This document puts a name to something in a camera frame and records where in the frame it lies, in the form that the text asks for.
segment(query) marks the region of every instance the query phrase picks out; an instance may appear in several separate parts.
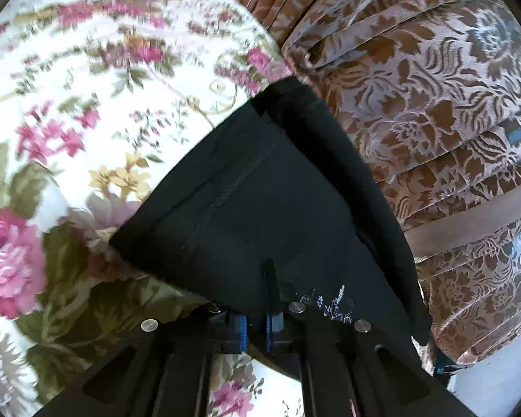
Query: black garment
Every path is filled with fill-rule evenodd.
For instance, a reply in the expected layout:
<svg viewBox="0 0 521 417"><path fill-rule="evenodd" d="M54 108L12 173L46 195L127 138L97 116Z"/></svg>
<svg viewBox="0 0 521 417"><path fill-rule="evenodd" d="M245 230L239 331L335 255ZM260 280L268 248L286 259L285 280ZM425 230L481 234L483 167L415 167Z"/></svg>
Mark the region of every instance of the black garment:
<svg viewBox="0 0 521 417"><path fill-rule="evenodd" d="M285 289L321 296L329 316L370 320L404 346L410 334L428 339L399 224L324 102L294 77L204 138L111 244L253 322L265 315L261 266L272 260Z"/></svg>

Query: white floral fabric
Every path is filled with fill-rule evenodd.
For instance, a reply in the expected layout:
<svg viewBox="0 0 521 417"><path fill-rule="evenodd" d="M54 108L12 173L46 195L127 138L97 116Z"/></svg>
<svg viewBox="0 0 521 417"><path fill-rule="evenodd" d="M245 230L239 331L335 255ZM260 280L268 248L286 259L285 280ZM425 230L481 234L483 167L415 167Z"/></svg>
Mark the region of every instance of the white floral fabric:
<svg viewBox="0 0 521 417"><path fill-rule="evenodd" d="M10 0L0 14L0 410L31 416L143 319L200 297L108 246L164 176L290 75L235 0ZM209 417L301 415L300 385L215 364Z"/></svg>

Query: floor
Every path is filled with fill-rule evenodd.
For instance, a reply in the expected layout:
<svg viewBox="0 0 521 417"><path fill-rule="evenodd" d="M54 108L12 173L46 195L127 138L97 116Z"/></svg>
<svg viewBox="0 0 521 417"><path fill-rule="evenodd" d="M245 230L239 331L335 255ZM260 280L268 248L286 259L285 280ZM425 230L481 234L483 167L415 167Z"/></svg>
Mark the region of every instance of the floor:
<svg viewBox="0 0 521 417"><path fill-rule="evenodd" d="M521 398L521 337L458 373L453 393L478 417L508 417Z"/></svg>

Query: brown floral fabric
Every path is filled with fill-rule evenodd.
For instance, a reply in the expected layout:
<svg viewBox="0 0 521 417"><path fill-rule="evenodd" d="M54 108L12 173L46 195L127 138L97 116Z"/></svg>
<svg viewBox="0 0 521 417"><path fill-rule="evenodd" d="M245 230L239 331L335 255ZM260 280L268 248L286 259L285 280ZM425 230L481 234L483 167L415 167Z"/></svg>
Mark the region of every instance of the brown floral fabric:
<svg viewBox="0 0 521 417"><path fill-rule="evenodd" d="M502 0L239 0L328 102L405 231L521 184L521 27ZM417 259L437 346L521 333L521 218Z"/></svg>

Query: round metal screw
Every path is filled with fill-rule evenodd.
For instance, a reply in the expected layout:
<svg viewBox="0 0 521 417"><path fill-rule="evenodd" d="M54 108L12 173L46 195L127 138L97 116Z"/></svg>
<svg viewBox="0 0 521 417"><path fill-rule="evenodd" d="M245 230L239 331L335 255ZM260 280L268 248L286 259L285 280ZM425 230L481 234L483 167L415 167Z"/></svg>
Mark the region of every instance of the round metal screw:
<svg viewBox="0 0 521 417"><path fill-rule="evenodd" d="M223 309L219 308L217 305L214 304L214 302L211 302L208 305L208 311L210 313L221 313Z"/></svg>
<svg viewBox="0 0 521 417"><path fill-rule="evenodd" d="M146 333L151 333L152 331L155 331L157 327L158 322L153 318L149 318L148 320L145 320L141 323L141 329Z"/></svg>
<svg viewBox="0 0 521 417"><path fill-rule="evenodd" d="M288 309L291 313L303 313L307 310L307 306L300 301L293 301L289 303Z"/></svg>
<svg viewBox="0 0 521 417"><path fill-rule="evenodd" d="M358 333L367 333L372 329L371 323L367 320L357 320L353 327Z"/></svg>

